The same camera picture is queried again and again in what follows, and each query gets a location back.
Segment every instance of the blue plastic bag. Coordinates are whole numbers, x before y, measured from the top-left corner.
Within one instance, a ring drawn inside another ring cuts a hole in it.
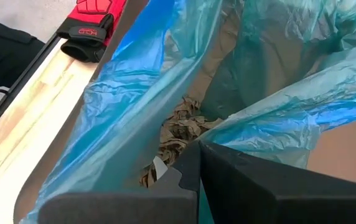
[[[196,84],[204,83],[203,73],[211,82],[201,96],[203,112],[227,119],[202,138],[305,167],[321,132],[356,121],[356,1],[343,2],[150,0],[85,90],[67,147],[21,222],[35,223],[39,208],[58,194],[135,187],[130,180],[156,155],[161,124],[191,85],[190,91],[201,89]],[[228,19],[235,21],[229,28]],[[276,36],[280,42],[296,36],[306,57],[274,64],[269,51],[258,51],[273,25],[290,34]],[[211,60],[222,30],[236,43]],[[258,91],[271,81],[266,73],[287,66],[294,78],[277,79],[284,85],[268,94]],[[250,80],[256,83],[245,88]]]

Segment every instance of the gray floor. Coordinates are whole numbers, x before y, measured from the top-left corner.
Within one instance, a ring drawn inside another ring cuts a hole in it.
[[[0,23],[46,42],[76,0],[0,0]]]

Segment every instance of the crumpled brown paper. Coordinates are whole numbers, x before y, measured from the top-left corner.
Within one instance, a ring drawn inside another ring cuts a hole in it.
[[[199,109],[198,101],[185,96],[163,123],[157,156],[168,167],[176,161],[188,143],[221,123],[221,119],[207,121],[203,116],[200,116]],[[150,187],[156,181],[154,164],[145,167],[143,171],[140,184]]]

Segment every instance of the glove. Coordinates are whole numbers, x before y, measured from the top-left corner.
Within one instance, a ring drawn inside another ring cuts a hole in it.
[[[77,0],[57,30],[67,39],[61,50],[81,61],[99,62],[117,26],[126,0]]]

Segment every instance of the wooden board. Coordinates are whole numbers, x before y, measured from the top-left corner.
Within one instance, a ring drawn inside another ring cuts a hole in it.
[[[60,40],[0,117],[0,223],[12,223],[14,204],[30,173],[80,99],[95,63],[60,51]]]

